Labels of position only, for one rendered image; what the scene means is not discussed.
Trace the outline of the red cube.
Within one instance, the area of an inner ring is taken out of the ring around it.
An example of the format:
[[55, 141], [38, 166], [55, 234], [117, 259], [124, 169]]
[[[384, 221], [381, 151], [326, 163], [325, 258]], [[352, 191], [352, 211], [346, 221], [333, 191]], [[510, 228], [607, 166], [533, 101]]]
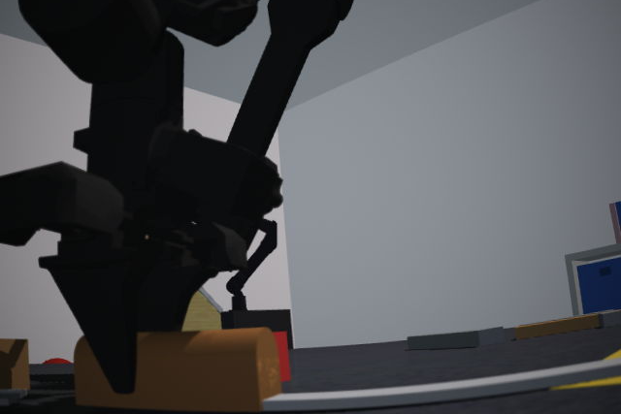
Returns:
[[290, 368], [288, 357], [287, 332], [273, 333], [278, 347], [281, 382], [290, 380]]

